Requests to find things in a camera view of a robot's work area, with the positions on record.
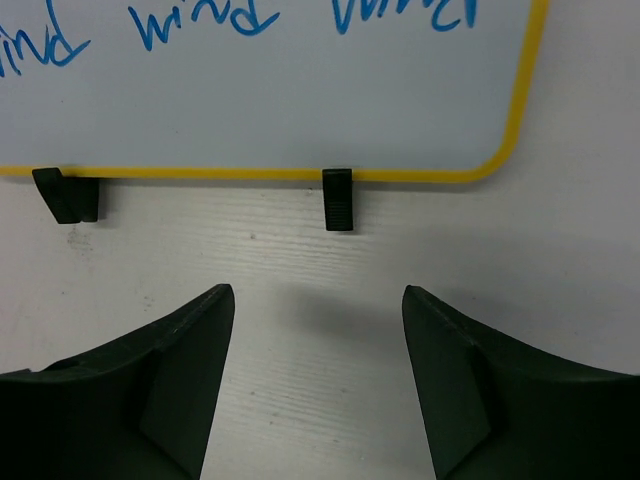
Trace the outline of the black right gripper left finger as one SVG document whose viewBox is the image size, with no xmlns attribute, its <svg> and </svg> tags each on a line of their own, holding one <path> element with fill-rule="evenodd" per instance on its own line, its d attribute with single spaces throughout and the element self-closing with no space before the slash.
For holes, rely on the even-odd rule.
<svg viewBox="0 0 640 480">
<path fill-rule="evenodd" d="M 197 479 L 235 313 L 227 284 L 40 371 L 1 377 L 5 479 Z"/>
</svg>

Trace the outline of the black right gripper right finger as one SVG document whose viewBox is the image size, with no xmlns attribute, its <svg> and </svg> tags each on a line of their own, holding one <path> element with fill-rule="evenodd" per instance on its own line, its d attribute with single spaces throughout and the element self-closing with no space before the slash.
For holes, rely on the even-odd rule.
<svg viewBox="0 0 640 480">
<path fill-rule="evenodd" d="M 544 352 L 417 287 L 406 344 L 439 479 L 635 479 L 639 379 Z"/>
</svg>

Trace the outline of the yellow framed whiteboard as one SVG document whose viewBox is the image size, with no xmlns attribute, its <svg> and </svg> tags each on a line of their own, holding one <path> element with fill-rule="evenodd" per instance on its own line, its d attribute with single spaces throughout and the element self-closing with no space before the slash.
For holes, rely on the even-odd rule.
<svg viewBox="0 0 640 480">
<path fill-rule="evenodd" d="M 545 1 L 5 1 L 1 171 L 464 183 L 513 152 Z"/>
</svg>

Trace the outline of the black stand foot left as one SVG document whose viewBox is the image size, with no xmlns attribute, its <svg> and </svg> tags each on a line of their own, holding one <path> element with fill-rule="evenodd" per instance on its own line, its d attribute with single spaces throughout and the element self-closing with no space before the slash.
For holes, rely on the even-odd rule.
<svg viewBox="0 0 640 480">
<path fill-rule="evenodd" d="M 59 168 L 34 169 L 32 177 L 58 224 L 98 221 L 99 178 L 65 176 Z"/>
</svg>

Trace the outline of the black stand foot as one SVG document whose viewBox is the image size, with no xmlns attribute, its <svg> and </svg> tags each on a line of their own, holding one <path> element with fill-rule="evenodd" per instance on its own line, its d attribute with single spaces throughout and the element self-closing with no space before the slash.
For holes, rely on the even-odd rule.
<svg viewBox="0 0 640 480">
<path fill-rule="evenodd" d="M 351 169 L 322 171 L 325 227 L 332 232 L 354 230 L 353 178 Z"/>
<path fill-rule="evenodd" d="M 58 224 L 98 221 L 99 178 L 65 176 L 59 168 L 34 169 L 32 177 Z"/>
</svg>

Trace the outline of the black stand foot right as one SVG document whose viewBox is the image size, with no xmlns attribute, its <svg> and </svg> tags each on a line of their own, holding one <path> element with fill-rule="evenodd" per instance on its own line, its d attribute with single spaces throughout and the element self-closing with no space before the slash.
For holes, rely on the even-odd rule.
<svg viewBox="0 0 640 480">
<path fill-rule="evenodd" d="M 322 171 L 325 227 L 332 232 L 354 230 L 353 178 L 351 169 Z"/>
</svg>

